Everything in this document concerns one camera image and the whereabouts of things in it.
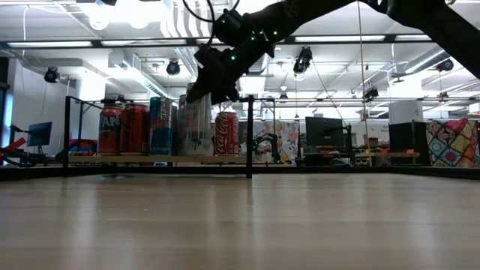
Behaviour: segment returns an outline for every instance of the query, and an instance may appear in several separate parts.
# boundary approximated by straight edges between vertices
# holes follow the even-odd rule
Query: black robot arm
[[[211,92],[211,101],[237,101],[236,81],[263,54],[274,57],[277,42],[303,24],[342,8],[356,0],[286,0],[261,11],[241,16],[225,10],[214,22],[214,34],[233,49],[219,51],[209,45],[195,55],[202,65],[187,102]],[[468,71],[480,78],[480,33],[455,13],[444,0],[363,0],[393,20],[422,30]]]

